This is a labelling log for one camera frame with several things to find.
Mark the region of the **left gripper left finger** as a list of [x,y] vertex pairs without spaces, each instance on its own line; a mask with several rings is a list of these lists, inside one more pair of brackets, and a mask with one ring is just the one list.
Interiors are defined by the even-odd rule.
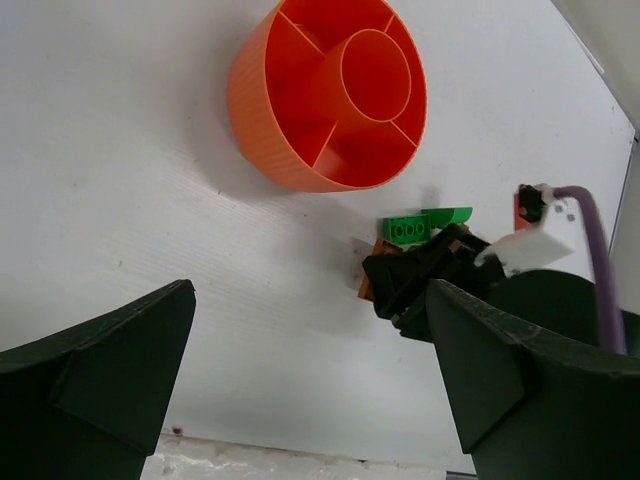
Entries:
[[196,309],[177,280],[1,354],[4,479],[137,479],[155,452]]

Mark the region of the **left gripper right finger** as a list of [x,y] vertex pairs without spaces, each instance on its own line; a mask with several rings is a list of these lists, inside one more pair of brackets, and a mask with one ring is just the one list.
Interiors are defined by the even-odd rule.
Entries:
[[597,340],[593,284],[533,270],[485,299],[443,280],[426,309],[462,450],[481,479],[639,475],[639,317],[626,355]]

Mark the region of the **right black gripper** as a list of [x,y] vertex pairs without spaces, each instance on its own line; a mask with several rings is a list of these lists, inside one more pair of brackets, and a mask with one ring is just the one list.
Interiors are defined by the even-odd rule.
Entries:
[[482,256],[489,244],[466,225],[450,224],[426,244],[387,259],[393,288],[374,289],[373,308],[379,318],[391,320],[402,337],[432,340],[426,296],[429,280],[453,268],[450,283],[462,290],[492,290],[505,279],[495,254]]

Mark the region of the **brown lego brick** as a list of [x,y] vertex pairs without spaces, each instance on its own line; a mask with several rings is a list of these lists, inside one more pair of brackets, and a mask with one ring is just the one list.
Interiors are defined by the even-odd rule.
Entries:
[[362,262],[364,274],[358,290],[360,299],[373,302],[375,288],[386,290],[393,288],[389,262],[387,259],[380,260],[380,257],[402,252],[401,247],[386,239],[378,238],[376,240],[371,254]]

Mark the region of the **green long lego brick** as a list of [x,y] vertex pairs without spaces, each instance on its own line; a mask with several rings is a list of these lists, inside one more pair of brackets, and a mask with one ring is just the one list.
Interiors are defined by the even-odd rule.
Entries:
[[432,237],[428,214],[387,217],[382,220],[383,238],[397,246],[418,245]]

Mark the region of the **orange round divided container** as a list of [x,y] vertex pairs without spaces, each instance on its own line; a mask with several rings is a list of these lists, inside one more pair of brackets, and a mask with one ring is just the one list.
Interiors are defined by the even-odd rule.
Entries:
[[416,44],[384,1],[282,1],[237,53],[227,107],[241,153],[301,192],[379,187],[424,133]]

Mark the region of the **green curved lego brick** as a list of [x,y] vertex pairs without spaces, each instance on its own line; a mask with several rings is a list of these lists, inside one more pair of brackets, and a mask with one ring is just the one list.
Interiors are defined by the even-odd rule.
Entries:
[[452,207],[452,208],[431,208],[422,209],[422,214],[429,217],[431,226],[434,229],[442,230],[449,224],[464,224],[473,213],[472,207]]

